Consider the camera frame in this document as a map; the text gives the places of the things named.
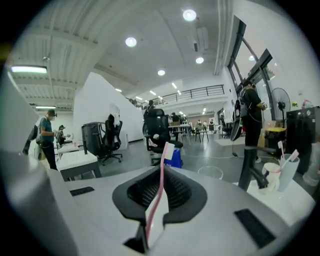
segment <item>fluorescent light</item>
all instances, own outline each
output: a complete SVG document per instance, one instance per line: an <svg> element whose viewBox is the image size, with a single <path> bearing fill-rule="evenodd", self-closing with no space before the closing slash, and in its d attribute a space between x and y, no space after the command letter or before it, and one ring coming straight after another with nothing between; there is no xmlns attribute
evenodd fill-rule
<svg viewBox="0 0 320 256"><path fill-rule="evenodd" d="M137 44L137 40L134 37L128 37L125 40L125 44L129 47L135 47Z"/></svg>
<svg viewBox="0 0 320 256"><path fill-rule="evenodd" d="M29 72L29 73L47 73L46 67L41 66L12 66L11 67L12 72Z"/></svg>
<svg viewBox="0 0 320 256"><path fill-rule="evenodd" d="M159 75L159 76L163 76L165 73L166 73L166 72L165 72L164 70L159 70L159 71L158 71L158 75Z"/></svg>
<svg viewBox="0 0 320 256"><path fill-rule="evenodd" d="M197 17L197 14L194 10L189 9L185 10L182 16L187 22L192 22Z"/></svg>
<svg viewBox="0 0 320 256"><path fill-rule="evenodd" d="M36 106L35 108L38 110L56 109L55 106Z"/></svg>
<svg viewBox="0 0 320 256"><path fill-rule="evenodd" d="M198 64L201 64L204 62L204 58L202 58L202 57L196 58L195 62Z"/></svg>

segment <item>railing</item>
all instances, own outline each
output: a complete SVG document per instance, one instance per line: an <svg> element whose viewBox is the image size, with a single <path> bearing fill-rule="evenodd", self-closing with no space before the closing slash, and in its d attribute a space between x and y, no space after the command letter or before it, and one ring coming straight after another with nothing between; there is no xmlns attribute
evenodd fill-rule
<svg viewBox="0 0 320 256"><path fill-rule="evenodd" d="M224 85L213 85L207 87L201 87L197 89L185 90L181 91L181 94L173 93L166 96L163 96L162 99L155 98L153 99L154 105L165 105L173 102L180 102L180 101L187 101L196 98L203 98L208 96L217 96L217 95L224 95ZM128 98L128 100L135 105L138 109L146 109L148 106L147 102L140 103L134 99Z"/></svg>

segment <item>round ceiling light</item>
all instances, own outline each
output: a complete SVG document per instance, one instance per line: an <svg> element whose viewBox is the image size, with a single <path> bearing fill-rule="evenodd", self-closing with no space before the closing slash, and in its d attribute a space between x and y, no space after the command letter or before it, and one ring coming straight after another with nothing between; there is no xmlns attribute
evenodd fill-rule
<svg viewBox="0 0 320 256"><path fill-rule="evenodd" d="M192 22L195 20L195 18L197 17L197 14L194 10L185 10L183 12L183 18L187 21L187 22Z"/></svg>
<svg viewBox="0 0 320 256"><path fill-rule="evenodd" d="M135 47L137 44L137 40L134 37L128 37L125 40L125 44L129 47Z"/></svg>
<svg viewBox="0 0 320 256"><path fill-rule="evenodd" d="M159 70L159 71L158 71L158 75L159 75L159 76L163 76L165 73L166 73L166 72L165 72L164 70Z"/></svg>
<svg viewBox="0 0 320 256"><path fill-rule="evenodd" d="M196 58L195 62L198 64L201 64L204 62L204 58L202 58L202 57Z"/></svg>

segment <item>blue bag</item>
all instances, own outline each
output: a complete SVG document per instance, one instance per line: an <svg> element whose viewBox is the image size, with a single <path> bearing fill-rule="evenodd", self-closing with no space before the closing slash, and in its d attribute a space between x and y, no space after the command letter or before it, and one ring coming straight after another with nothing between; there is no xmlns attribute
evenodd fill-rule
<svg viewBox="0 0 320 256"><path fill-rule="evenodd" d="M180 148L175 148L173 151L173 156L171 160L164 159L164 165L170 166L170 167L177 167L181 168L181 154L180 154Z"/></svg>

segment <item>standing fan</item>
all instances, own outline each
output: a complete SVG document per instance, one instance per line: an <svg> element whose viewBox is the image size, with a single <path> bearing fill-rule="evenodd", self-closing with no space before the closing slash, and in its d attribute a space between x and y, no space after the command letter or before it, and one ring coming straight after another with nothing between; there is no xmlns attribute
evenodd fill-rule
<svg viewBox="0 0 320 256"><path fill-rule="evenodd" d="M283 128L285 128L285 113L290 111L291 104L290 99L286 91L282 88L275 88L271 92L273 109L276 121L283 122Z"/></svg>

